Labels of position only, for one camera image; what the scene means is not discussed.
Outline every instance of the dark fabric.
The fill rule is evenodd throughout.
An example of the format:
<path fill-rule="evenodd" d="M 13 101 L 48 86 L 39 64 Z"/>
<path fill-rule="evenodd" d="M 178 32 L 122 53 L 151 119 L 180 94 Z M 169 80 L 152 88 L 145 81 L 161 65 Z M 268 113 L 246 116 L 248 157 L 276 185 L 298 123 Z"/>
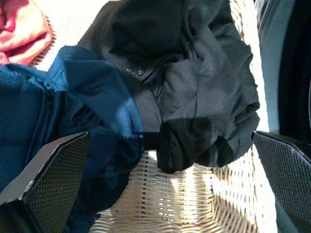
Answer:
<path fill-rule="evenodd" d="M 277 233 L 298 233 L 295 225 L 286 214 L 281 204 L 276 199 L 276 225 Z"/>
<path fill-rule="evenodd" d="M 18 73 L 0 70 L 0 192 L 45 144 L 50 97 Z"/>
<path fill-rule="evenodd" d="M 229 0 L 107 3 L 79 45 L 125 75 L 158 166 L 224 166 L 251 146 L 259 100 Z"/>
<path fill-rule="evenodd" d="M 0 72 L 5 77 L 0 79 L 1 90 L 5 84 L 12 89 L 0 95 L 1 103 L 5 102 L 1 118 L 6 119 L 1 121 L 0 142 L 11 139 L 8 152 L 1 151 L 1 160 L 6 159 L 1 175 L 9 172 L 5 166 L 19 164 L 6 183 L 42 145 L 89 131 L 81 187 L 65 229 L 87 232 L 94 222 L 92 214 L 111 207 L 120 197 L 144 152 L 142 123 L 123 76 L 111 63 L 82 47 L 63 47 L 48 72 L 13 64 L 4 65 Z M 40 140 L 29 138 L 35 129 Z M 25 141 L 22 148 L 12 141 L 17 135 Z M 36 147 L 29 150 L 29 145 Z"/>

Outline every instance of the white wicker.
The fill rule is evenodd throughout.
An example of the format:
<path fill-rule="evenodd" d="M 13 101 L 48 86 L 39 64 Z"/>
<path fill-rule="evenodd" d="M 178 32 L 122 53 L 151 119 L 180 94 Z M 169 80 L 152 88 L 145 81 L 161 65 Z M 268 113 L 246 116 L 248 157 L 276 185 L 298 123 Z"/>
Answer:
<path fill-rule="evenodd" d="M 75 45 L 107 1 L 36 2 L 49 18 L 54 38 L 32 65 L 48 70 L 58 50 L 63 45 Z M 261 104 L 258 129 L 268 131 L 254 3 L 230 0 L 230 6 L 242 40 L 254 55 L 250 69 Z M 101 214 L 91 232 L 277 232 L 274 195 L 254 146 L 223 168 L 195 164 L 173 175 L 159 170 L 155 151 L 148 151 L 131 172 L 121 198 Z"/>

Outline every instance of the wicker basket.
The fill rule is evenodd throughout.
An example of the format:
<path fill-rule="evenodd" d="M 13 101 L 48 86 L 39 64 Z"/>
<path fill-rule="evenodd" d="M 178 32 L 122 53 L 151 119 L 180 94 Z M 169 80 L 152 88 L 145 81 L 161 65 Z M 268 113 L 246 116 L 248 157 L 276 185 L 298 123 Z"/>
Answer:
<path fill-rule="evenodd" d="M 77 43 L 106 0 L 88 6 L 74 0 L 36 2 L 54 30 L 51 46 L 33 62 L 47 70 L 63 45 Z M 230 6 L 242 40 L 254 55 L 250 69 L 261 104 L 258 128 L 268 131 L 254 3 L 230 0 Z M 155 151 L 148 151 L 131 172 L 121 198 L 101 214 L 90 232 L 277 232 L 274 195 L 254 146 L 223 168 L 195 164 L 173 175 L 159 170 Z"/>

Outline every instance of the button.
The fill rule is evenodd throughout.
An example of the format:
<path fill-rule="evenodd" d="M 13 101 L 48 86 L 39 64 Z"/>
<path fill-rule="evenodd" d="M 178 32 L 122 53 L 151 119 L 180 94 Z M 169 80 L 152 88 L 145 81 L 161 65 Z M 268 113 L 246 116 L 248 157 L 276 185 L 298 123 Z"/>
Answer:
<path fill-rule="evenodd" d="M 139 75 L 139 76 L 143 75 L 144 73 L 145 73 L 145 70 L 144 70 L 144 69 L 140 69 L 140 70 L 138 71 L 138 75 Z"/>

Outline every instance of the woven wicker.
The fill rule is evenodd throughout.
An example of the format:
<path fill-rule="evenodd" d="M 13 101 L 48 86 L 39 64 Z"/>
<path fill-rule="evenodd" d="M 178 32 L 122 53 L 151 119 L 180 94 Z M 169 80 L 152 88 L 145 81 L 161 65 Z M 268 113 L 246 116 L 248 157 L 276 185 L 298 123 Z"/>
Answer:
<path fill-rule="evenodd" d="M 76 45 L 106 0 L 88 5 L 74 0 L 36 2 L 49 18 L 54 37 L 32 65 L 48 70 L 63 45 Z M 258 129 L 268 131 L 254 3 L 230 0 L 230 6 L 242 40 L 254 55 L 250 69 L 261 104 Z M 91 232 L 277 232 L 274 195 L 254 146 L 223 168 L 195 164 L 173 175 L 159 170 L 156 152 L 147 151 L 121 198 L 101 214 Z"/>

